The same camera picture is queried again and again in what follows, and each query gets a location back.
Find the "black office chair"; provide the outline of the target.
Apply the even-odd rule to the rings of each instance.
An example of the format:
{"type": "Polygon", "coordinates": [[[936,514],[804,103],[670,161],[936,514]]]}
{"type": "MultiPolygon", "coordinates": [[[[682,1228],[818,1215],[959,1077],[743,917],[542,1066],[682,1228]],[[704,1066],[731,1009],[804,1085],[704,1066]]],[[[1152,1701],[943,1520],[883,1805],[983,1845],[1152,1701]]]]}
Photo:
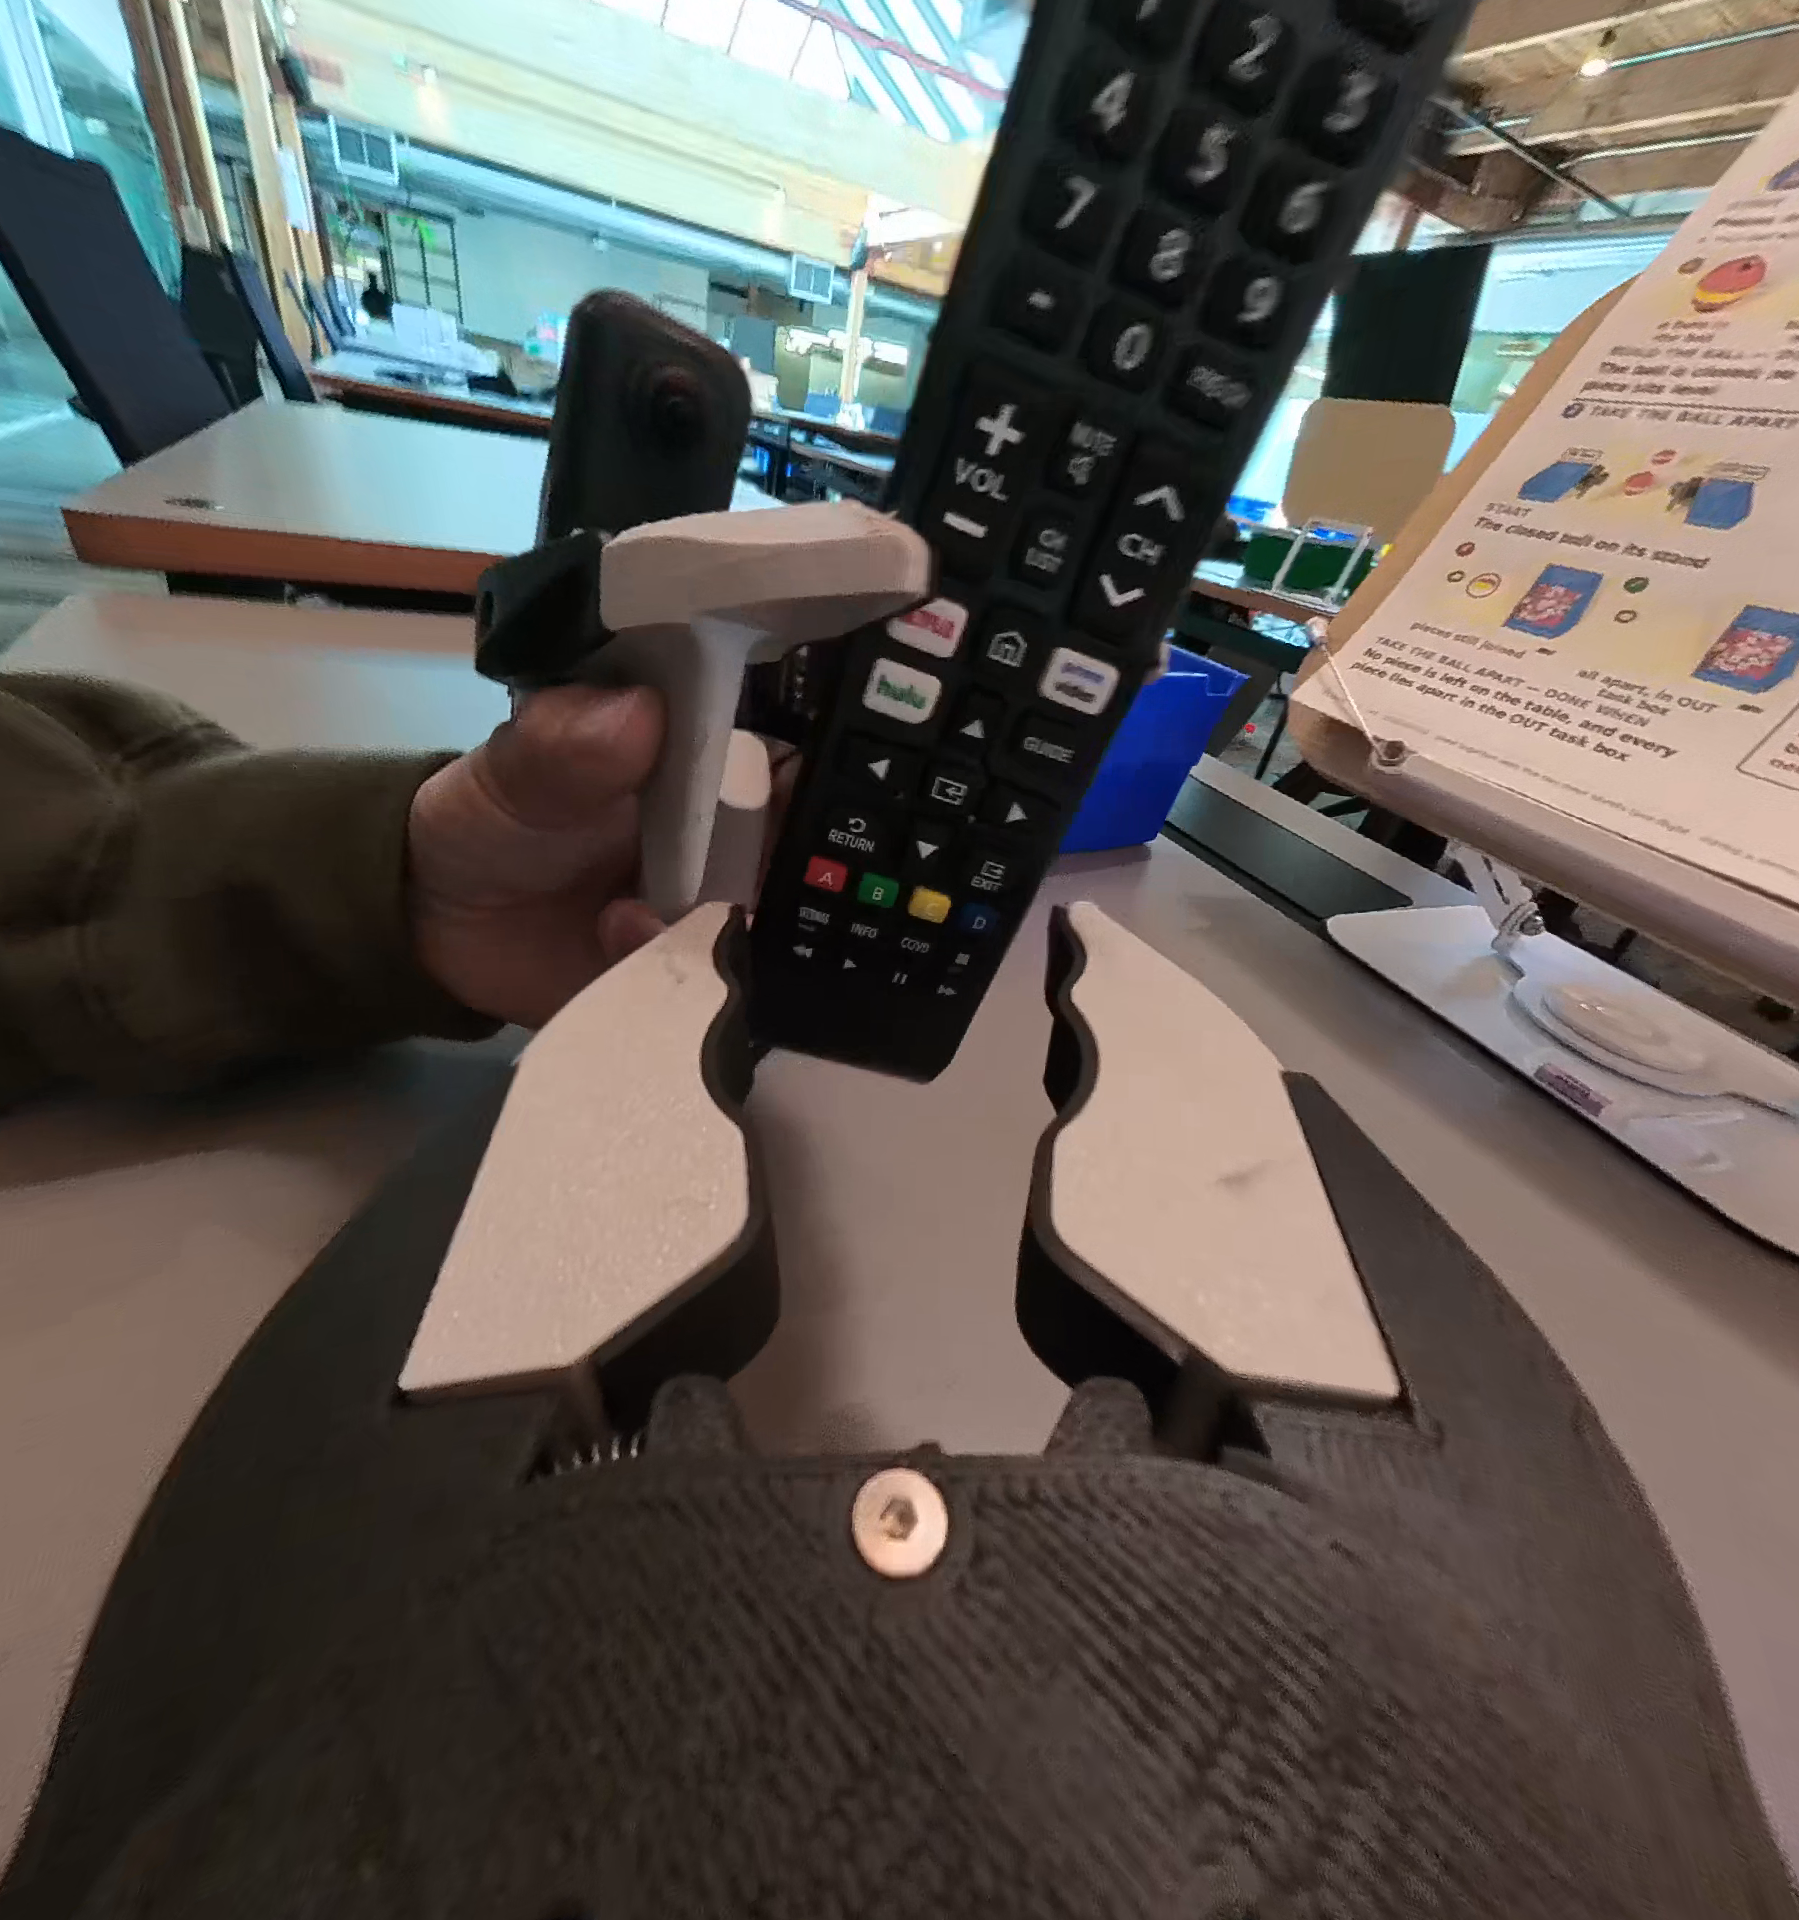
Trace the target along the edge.
{"type": "Polygon", "coordinates": [[[285,400],[319,404],[261,267],[249,253],[181,248],[181,312],[234,412],[261,400],[260,363],[268,363],[285,400]]]}
{"type": "Polygon", "coordinates": [[[122,467],[236,409],[108,172],[4,125],[0,268],[122,467]]]}

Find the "printed instruction sheet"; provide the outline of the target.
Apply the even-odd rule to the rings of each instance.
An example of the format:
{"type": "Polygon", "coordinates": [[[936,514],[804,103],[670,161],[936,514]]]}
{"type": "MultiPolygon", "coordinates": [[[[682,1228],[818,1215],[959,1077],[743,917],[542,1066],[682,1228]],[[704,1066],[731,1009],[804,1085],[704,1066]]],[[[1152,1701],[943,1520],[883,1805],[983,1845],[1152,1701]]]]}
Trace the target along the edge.
{"type": "Polygon", "coordinates": [[[1299,702],[1799,908],[1799,90],[1299,702]]]}

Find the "black desk mat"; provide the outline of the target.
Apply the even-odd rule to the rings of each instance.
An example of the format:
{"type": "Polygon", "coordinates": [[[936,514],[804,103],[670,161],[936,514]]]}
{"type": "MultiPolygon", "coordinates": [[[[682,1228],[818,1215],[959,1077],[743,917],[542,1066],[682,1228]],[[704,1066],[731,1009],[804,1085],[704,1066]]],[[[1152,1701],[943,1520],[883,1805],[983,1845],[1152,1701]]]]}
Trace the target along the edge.
{"type": "Polygon", "coordinates": [[[1196,777],[1184,782],[1162,838],[1289,921],[1321,930],[1335,917],[1400,911],[1413,900],[1196,777]]]}

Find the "instruction sheet on board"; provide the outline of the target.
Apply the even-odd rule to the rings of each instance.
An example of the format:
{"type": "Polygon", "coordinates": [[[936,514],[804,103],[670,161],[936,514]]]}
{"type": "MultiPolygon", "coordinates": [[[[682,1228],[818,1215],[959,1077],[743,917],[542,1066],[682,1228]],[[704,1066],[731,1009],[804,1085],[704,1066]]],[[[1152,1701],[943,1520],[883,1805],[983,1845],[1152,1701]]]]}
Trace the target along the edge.
{"type": "Polygon", "coordinates": [[[1440,476],[1367,583],[1327,622],[1322,644],[1298,675],[1299,702],[1309,711],[1295,721],[1298,750],[1309,766],[1373,806],[1480,853],[1799,1012],[1796,907],[1440,766],[1418,750],[1375,749],[1358,721],[1337,712],[1334,668],[1628,290],[1628,282],[1618,284],[1558,333],[1463,462],[1440,476]]]}

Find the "black divider panel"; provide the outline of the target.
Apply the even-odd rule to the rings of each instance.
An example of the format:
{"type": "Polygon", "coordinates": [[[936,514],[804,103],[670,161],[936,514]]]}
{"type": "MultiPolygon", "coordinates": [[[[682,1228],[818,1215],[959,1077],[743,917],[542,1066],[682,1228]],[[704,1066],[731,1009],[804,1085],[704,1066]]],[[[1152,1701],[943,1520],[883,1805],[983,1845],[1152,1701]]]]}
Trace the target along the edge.
{"type": "Polygon", "coordinates": [[[1449,404],[1494,248],[1362,255],[1342,297],[1343,395],[1449,404]]]}

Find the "person's left hand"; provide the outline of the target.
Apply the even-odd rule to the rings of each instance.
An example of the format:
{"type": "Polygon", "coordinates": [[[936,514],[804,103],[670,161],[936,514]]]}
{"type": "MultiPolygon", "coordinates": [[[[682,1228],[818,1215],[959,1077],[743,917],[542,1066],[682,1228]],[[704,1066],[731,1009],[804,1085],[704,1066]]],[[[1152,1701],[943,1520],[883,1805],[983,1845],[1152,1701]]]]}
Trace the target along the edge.
{"type": "Polygon", "coordinates": [[[662,744],[651,689],[547,687],[418,788],[406,923],[434,987],[539,1028],[665,930],[642,900],[640,857],[662,744]]]}

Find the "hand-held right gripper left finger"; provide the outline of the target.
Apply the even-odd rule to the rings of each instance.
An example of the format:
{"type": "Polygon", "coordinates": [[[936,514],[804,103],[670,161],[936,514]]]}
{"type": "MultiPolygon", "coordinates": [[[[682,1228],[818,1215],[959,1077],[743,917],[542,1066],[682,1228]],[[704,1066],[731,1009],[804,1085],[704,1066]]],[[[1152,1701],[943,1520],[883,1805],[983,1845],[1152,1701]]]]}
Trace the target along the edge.
{"type": "Polygon", "coordinates": [[[743,1105],[745,911],[688,912],[525,1045],[399,1375],[410,1402],[650,1404],[777,1322],[743,1105]]]}

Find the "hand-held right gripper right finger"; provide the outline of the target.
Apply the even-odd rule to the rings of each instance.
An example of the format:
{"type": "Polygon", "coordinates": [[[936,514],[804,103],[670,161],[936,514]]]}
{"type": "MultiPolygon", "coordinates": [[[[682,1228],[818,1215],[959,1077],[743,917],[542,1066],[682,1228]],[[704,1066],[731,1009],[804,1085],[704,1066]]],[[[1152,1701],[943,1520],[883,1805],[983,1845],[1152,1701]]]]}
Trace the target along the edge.
{"type": "Polygon", "coordinates": [[[1027,1249],[1169,1372],[1291,1404],[1401,1380],[1276,1051],[1102,908],[1048,919],[1027,1249]]]}

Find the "blue plastic bin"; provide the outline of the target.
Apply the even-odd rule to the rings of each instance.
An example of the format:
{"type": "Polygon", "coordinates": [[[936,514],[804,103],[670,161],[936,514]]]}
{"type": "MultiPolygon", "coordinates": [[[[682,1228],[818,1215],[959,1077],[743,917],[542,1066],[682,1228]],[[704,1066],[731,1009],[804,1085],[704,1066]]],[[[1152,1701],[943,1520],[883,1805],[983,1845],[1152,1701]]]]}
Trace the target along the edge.
{"type": "Polygon", "coordinates": [[[1171,644],[1104,749],[1058,854],[1149,846],[1245,684],[1245,673],[1171,644]]]}

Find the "black remote control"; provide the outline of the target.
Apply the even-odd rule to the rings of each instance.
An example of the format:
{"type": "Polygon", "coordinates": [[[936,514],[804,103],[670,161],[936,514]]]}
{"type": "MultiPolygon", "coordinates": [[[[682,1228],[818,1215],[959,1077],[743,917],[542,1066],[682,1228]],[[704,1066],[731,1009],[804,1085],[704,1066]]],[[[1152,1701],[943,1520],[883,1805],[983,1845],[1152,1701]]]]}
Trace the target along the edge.
{"type": "Polygon", "coordinates": [[[1033,4],[886,486],[935,588],[823,675],[757,1051],[954,1061],[1472,12],[1033,4]]]}

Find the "beige board stand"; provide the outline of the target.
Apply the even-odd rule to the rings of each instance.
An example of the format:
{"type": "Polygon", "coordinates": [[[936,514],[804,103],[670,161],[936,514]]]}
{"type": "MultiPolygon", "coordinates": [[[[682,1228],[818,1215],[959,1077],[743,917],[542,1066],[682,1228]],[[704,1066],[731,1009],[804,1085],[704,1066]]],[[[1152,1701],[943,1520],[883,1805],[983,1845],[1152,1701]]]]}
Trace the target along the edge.
{"type": "Polygon", "coordinates": [[[1448,404],[1317,397],[1280,495],[1299,548],[1342,562],[1389,544],[1440,482],[1454,437],[1448,404]]]}

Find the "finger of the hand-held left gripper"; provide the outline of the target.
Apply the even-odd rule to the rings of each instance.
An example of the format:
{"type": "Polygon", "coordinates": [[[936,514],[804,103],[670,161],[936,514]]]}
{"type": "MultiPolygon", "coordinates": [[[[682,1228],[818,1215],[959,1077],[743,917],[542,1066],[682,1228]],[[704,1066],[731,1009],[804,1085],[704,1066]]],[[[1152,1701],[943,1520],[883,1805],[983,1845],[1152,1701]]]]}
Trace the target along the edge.
{"type": "Polygon", "coordinates": [[[858,503],[686,516],[605,542],[598,686],[648,687],[665,706],[640,799],[642,897],[662,923],[756,900],[775,766],[739,721],[748,671],[911,610],[931,588],[921,536],[858,503]]]}

